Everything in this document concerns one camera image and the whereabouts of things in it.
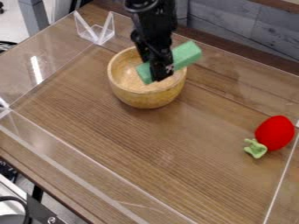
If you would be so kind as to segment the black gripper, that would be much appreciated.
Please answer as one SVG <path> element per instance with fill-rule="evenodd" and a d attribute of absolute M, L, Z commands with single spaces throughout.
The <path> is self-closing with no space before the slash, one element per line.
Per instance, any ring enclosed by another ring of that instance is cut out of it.
<path fill-rule="evenodd" d="M 171 51 L 173 32 L 178 26 L 177 12 L 134 13 L 135 29 L 131 39 L 143 62 L 150 60 L 154 81 L 163 81 L 174 74 L 174 55 Z"/>

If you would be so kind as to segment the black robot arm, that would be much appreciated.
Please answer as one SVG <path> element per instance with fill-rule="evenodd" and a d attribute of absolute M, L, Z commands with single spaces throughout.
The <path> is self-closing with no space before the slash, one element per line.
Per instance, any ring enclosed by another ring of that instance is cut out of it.
<path fill-rule="evenodd" d="M 175 0 L 125 0 L 134 30 L 131 40 L 154 81 L 174 74 L 173 34 L 178 27 Z"/>

